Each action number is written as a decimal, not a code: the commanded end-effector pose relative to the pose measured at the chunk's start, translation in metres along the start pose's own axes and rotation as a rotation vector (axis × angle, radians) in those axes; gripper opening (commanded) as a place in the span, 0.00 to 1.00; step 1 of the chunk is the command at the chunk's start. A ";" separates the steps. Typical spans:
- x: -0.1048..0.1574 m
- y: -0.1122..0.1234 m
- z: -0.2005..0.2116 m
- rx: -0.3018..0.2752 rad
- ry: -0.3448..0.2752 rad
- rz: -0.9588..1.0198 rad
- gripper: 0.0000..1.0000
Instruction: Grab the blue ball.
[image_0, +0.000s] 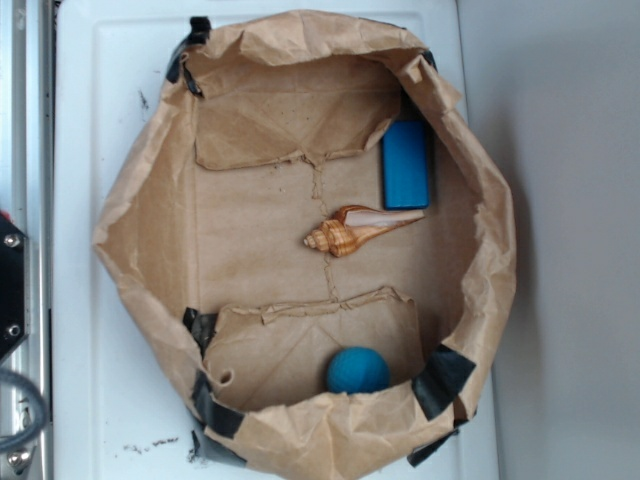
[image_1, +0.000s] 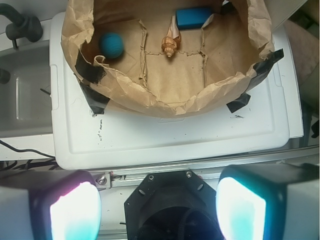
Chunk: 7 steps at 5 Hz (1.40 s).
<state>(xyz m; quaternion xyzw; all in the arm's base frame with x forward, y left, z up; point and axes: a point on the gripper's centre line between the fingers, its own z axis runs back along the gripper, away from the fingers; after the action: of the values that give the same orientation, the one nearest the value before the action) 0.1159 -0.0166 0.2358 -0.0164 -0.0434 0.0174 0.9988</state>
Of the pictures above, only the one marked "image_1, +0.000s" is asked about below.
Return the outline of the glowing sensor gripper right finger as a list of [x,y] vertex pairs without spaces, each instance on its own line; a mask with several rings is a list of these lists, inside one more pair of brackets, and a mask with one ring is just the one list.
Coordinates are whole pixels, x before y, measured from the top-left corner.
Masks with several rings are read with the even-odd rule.
[[228,165],[220,174],[215,205],[226,240],[318,240],[320,167]]

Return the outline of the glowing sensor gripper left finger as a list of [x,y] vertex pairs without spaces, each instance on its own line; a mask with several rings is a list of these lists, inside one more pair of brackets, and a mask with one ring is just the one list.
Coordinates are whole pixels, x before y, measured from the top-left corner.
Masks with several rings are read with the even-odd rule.
[[0,173],[2,240],[95,240],[102,203],[85,170]]

